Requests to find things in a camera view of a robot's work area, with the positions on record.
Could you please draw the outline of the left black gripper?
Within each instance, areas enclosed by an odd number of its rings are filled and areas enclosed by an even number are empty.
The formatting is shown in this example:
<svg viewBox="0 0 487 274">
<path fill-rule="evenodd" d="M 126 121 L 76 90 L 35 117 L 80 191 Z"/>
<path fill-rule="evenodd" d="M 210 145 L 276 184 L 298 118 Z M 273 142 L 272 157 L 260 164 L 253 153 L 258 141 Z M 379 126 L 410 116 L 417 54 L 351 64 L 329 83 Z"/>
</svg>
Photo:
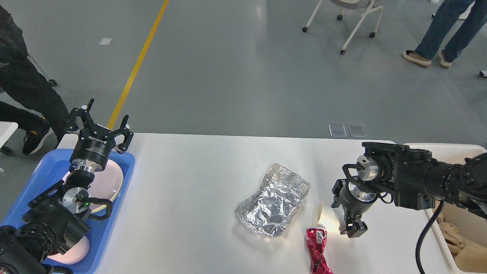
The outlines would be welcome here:
<svg viewBox="0 0 487 274">
<path fill-rule="evenodd" d="M 91 98 L 87 105 L 73 108 L 68 115 L 64 132 L 78 135 L 78 142 L 70 157 L 71 165 L 75 167 L 90 166 L 94 169 L 93 172 L 99 172 L 105 170 L 112 149 L 119 154 L 127 151 L 134 132 L 129 130 L 127 124 L 129 115 L 123 117 L 120 128 L 117 130 L 111 131 L 106 127 L 97 127 L 90 115 L 93 103 L 94 98 Z M 119 135 L 123 135 L 124 139 L 123 142 L 117 144 L 116 137 Z"/>
</svg>

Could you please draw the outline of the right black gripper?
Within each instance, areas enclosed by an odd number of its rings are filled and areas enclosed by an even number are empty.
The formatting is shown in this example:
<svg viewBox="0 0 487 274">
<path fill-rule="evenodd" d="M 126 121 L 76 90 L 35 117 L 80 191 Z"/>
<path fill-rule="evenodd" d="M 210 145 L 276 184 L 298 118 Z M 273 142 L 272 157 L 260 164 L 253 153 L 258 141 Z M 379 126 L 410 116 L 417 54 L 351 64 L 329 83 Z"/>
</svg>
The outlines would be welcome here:
<svg viewBox="0 0 487 274">
<path fill-rule="evenodd" d="M 342 206 L 344 210 L 345 224 L 340 229 L 340 234 L 355 238 L 367 232 L 368 227 L 361 217 L 376 202 L 378 195 L 362 191 L 346 179 L 338 179 L 334 183 L 332 194 L 334 197 L 331 208 Z"/>
</svg>

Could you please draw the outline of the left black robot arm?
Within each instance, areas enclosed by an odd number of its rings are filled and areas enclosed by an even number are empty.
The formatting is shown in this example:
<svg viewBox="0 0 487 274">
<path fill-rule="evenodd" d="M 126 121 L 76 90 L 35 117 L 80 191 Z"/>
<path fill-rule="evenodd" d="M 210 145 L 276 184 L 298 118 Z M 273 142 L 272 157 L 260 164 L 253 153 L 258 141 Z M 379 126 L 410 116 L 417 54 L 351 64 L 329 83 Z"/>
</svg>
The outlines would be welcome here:
<svg viewBox="0 0 487 274">
<path fill-rule="evenodd" d="M 44 264 L 44 260 L 53 252 L 65 254 L 80 243 L 90 230 L 87 220 L 110 218 L 113 202 L 92 196 L 88 189 L 95 174 L 105 170 L 111 151 L 125 153 L 134 134 L 127 124 L 129 115 L 116 130 L 94 123 L 90 115 L 93 102 L 91 99 L 69 114 L 65 132 L 77 134 L 78 142 L 69 159 L 67 178 L 28 203 L 20 228 L 1 226 L 1 273 L 71 274 L 71 269 Z"/>
</svg>

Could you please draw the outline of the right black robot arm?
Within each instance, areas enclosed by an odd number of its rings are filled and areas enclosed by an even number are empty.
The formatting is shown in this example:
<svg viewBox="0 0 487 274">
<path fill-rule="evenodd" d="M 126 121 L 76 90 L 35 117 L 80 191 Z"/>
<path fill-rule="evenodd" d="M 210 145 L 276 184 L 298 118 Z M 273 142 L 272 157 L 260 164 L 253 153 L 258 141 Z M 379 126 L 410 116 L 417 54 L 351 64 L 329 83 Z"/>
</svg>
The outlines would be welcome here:
<svg viewBox="0 0 487 274">
<path fill-rule="evenodd" d="M 433 209 L 439 201 L 415 247 L 416 265 L 423 274 L 421 246 L 446 203 L 486 218 L 486 153 L 465 158 L 464 164 L 449 164 L 433 158 L 429 150 L 408 145 L 363 142 L 362 146 L 364 154 L 356 163 L 343 165 L 345 179 L 338 179 L 332 188 L 331 207 L 344 210 L 342 235 L 364 234 L 368 227 L 362 215 L 388 194 L 395 206 L 414 210 Z"/>
</svg>

